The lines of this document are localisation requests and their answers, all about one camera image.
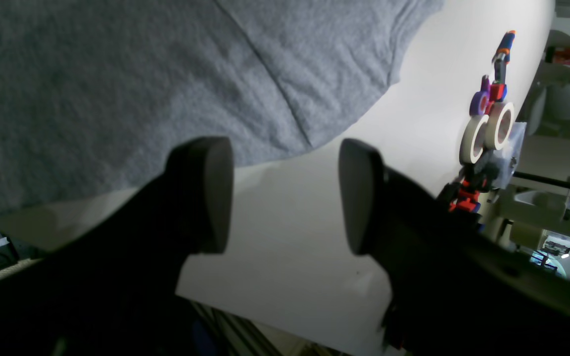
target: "black metal rod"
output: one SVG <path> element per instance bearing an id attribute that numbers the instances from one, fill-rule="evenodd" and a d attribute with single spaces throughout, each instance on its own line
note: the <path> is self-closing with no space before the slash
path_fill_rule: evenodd
<path id="1" fill-rule="evenodd" d="M 522 172 L 514 172 L 514 176 L 516 178 L 534 180 L 536 182 L 547 183 L 547 184 L 551 184 L 551 185 L 556 185 L 558 187 L 570 189 L 570 183 L 569 182 L 564 182 L 564 181 L 558 180 L 558 179 L 546 178 L 546 177 L 536 176 L 533 174 L 527 174 L 527 173 L 522 173 Z"/>

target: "blue object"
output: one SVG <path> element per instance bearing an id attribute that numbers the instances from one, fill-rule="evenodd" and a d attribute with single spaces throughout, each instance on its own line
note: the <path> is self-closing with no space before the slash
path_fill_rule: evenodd
<path id="1" fill-rule="evenodd" d="M 503 101 L 505 101 L 506 97 L 507 97 L 507 84 L 505 84 L 505 87 L 503 88 L 503 96 L 497 100 L 497 103 L 502 103 Z"/>
<path id="2" fill-rule="evenodd" d="M 500 40 L 500 45 L 498 45 L 498 49 L 501 49 L 501 48 L 512 49 L 512 45 L 514 43 L 515 37 L 516 37 L 516 34 L 513 34 L 512 32 L 507 32 L 503 36 L 503 39 Z"/>

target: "gray fabric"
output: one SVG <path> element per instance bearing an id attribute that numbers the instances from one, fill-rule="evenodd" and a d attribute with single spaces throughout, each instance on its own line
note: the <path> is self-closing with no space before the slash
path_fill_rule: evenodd
<path id="1" fill-rule="evenodd" d="M 0 1 L 0 214 L 140 186 L 226 135 L 300 155 L 398 81 L 442 0 Z"/>

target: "masking tape roll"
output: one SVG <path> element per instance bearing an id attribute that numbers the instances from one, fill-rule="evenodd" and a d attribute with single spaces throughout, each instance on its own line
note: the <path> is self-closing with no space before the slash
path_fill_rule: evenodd
<path id="1" fill-rule="evenodd" d="M 489 113 L 485 146 L 503 149 L 514 125 L 514 103 L 494 103 Z"/>
<path id="2" fill-rule="evenodd" d="M 481 158 L 488 120 L 488 115 L 474 115 L 470 118 L 461 140 L 462 162 L 475 164 Z"/>

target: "red component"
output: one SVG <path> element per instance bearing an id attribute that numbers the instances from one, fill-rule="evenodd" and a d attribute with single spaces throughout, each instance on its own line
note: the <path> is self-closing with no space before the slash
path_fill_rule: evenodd
<path id="1" fill-rule="evenodd" d="M 489 86 L 489 101 L 498 101 L 502 99 L 504 92 L 505 92 L 505 84 L 503 83 L 492 84 L 491 86 Z"/>
<path id="2" fill-rule="evenodd" d="M 462 200 L 469 199 L 471 201 L 478 201 L 479 200 L 479 194 L 481 194 L 481 192 L 479 192 L 479 191 L 467 192 L 467 191 L 464 191 L 463 189 L 461 189 L 461 191 L 459 191 L 459 199 L 462 199 Z"/>
<path id="3" fill-rule="evenodd" d="M 475 210 L 476 204 L 468 200 L 457 201 L 457 209 L 464 210 L 466 212 L 473 212 Z"/>
<path id="4" fill-rule="evenodd" d="M 492 108 L 492 106 L 494 106 L 494 103 L 495 103 L 495 101 L 493 101 L 493 100 L 490 100 L 487 103 L 487 107 L 485 108 L 485 115 L 489 115 L 491 113 L 491 108 Z"/>
<path id="5" fill-rule="evenodd" d="M 548 48 L 547 50 L 553 50 L 553 56 L 548 58 L 550 63 L 557 63 L 561 65 L 570 65 L 570 48 L 565 47 L 553 47 Z"/>

